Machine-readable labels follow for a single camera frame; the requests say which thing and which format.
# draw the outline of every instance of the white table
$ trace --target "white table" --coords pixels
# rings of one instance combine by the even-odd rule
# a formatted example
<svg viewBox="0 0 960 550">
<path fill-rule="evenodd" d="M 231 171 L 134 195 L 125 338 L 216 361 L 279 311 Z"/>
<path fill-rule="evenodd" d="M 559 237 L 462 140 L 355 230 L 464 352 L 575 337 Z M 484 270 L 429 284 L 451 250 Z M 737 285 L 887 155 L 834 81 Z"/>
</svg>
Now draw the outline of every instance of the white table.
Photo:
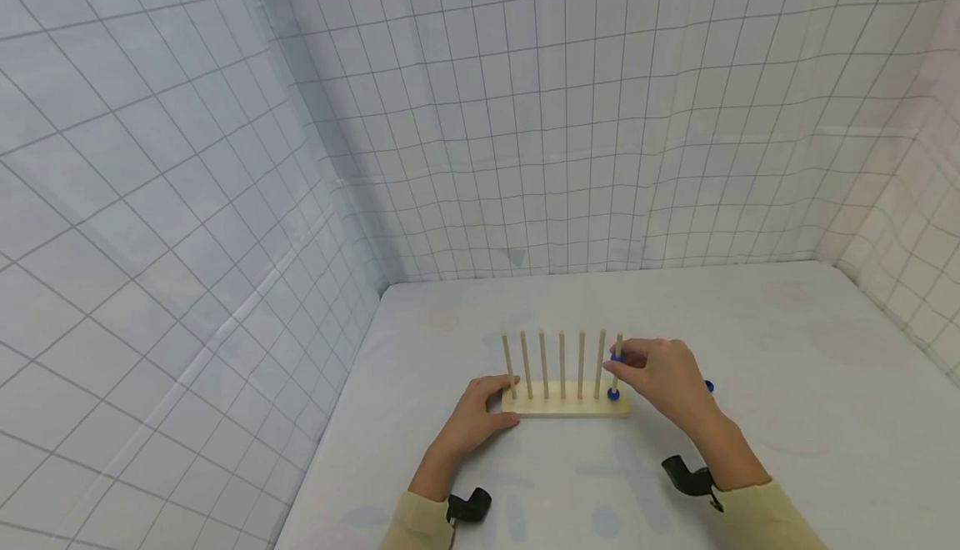
<svg viewBox="0 0 960 550">
<path fill-rule="evenodd" d="M 523 371 L 520 328 L 547 332 L 552 373 L 561 329 L 568 373 L 580 329 L 593 360 L 600 328 L 686 340 L 828 545 L 956 547 L 960 391 L 839 271 L 803 262 L 392 286 L 277 550 L 375 548 L 467 381 L 505 372 L 500 332 Z M 625 393 L 630 418 L 529 418 L 483 447 L 453 492 L 486 488 L 493 505 L 456 550 L 722 548 L 707 501 L 659 467 L 677 453 L 701 467 L 693 445 Z"/>
</svg>

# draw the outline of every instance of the forearm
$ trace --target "forearm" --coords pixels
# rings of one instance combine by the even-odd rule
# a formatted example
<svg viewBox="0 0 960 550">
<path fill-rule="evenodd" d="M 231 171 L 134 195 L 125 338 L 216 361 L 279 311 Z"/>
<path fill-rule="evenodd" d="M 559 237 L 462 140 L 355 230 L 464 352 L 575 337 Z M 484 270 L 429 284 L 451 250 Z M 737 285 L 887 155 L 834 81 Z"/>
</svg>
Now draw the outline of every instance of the forearm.
<svg viewBox="0 0 960 550">
<path fill-rule="evenodd" d="M 715 484 L 723 520 L 742 550 L 826 550 L 778 482 L 771 479 L 738 425 L 710 411 L 688 433 Z"/>
<path fill-rule="evenodd" d="M 447 550 L 453 527 L 447 520 L 447 495 L 457 457 L 431 444 L 393 513 L 380 550 Z"/>
<path fill-rule="evenodd" d="M 721 492 L 762 486 L 771 481 L 743 432 L 719 408 L 701 417 L 687 435 L 700 451 Z"/>
<path fill-rule="evenodd" d="M 423 455 L 410 487 L 407 487 L 408 491 L 434 502 L 446 500 L 457 463 L 452 454 L 431 444 Z"/>
</svg>

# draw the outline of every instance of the grid wall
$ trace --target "grid wall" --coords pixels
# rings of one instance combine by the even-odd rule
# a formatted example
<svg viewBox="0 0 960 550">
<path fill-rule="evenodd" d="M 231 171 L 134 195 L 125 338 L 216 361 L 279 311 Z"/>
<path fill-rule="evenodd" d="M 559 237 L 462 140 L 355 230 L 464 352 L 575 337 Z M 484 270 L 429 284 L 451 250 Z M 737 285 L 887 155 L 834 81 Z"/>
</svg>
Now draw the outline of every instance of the grid wall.
<svg viewBox="0 0 960 550">
<path fill-rule="evenodd" d="M 271 1 L 408 281 L 810 258 L 914 138 L 954 0 Z"/>
<path fill-rule="evenodd" d="M 818 247 L 960 385 L 960 2 L 943 11 L 937 53 L 904 113 L 914 139 L 872 206 L 838 215 Z M 860 222 L 857 229 L 850 224 Z"/>
<path fill-rule="evenodd" d="M 3 548 L 273 547 L 386 280 L 258 22 L 0 2 Z"/>
</svg>

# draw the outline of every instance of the wooden base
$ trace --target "wooden base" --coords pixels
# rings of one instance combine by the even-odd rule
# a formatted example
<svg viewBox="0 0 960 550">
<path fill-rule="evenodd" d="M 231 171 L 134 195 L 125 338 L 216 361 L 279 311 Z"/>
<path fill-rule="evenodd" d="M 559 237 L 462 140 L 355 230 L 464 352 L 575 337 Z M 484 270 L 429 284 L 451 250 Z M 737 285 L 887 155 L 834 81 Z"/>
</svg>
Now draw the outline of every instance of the wooden base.
<svg viewBox="0 0 960 550">
<path fill-rule="evenodd" d="M 560 398 L 560 382 L 550 382 L 550 398 L 543 397 L 543 381 L 532 382 L 534 397 L 529 398 L 522 387 L 517 387 L 517 398 L 510 390 L 503 391 L 500 402 L 505 413 L 520 413 L 524 417 L 563 418 L 610 418 L 630 415 L 627 394 L 620 392 L 620 399 L 607 398 L 608 382 L 600 388 L 600 398 L 593 397 L 593 389 L 583 389 L 583 398 L 577 397 L 577 382 L 567 381 L 567 397 Z"/>
</svg>

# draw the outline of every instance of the beige sleeve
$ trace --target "beige sleeve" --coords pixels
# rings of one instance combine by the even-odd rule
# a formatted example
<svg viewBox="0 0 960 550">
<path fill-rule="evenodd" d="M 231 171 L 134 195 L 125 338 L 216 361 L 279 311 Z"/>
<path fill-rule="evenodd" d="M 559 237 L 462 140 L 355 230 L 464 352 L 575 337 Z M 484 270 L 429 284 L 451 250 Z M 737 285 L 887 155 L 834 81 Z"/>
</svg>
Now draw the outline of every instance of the beige sleeve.
<svg viewBox="0 0 960 550">
<path fill-rule="evenodd" d="M 453 527 L 447 523 L 447 502 L 434 502 L 404 492 L 393 512 L 380 550 L 448 550 Z"/>
<path fill-rule="evenodd" d="M 720 492 L 725 521 L 738 550 L 827 550 L 776 480 Z"/>
</svg>

